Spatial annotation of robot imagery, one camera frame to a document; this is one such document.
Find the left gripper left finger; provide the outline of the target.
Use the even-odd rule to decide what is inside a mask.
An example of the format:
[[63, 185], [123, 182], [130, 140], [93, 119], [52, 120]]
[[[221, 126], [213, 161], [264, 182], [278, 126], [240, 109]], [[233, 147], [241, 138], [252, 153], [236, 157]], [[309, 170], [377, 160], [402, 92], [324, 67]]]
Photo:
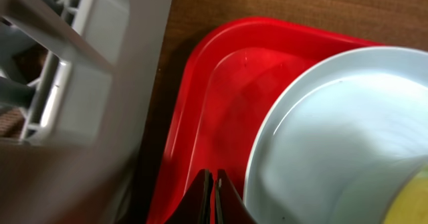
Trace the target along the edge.
[[210, 224], [213, 175], [201, 169], [165, 224]]

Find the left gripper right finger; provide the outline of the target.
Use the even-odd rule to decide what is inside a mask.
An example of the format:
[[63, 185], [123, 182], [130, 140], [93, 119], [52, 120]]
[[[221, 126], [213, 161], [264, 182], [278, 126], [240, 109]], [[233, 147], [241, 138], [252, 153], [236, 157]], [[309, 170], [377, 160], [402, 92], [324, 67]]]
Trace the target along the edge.
[[256, 224], [224, 169], [215, 182], [215, 223]]

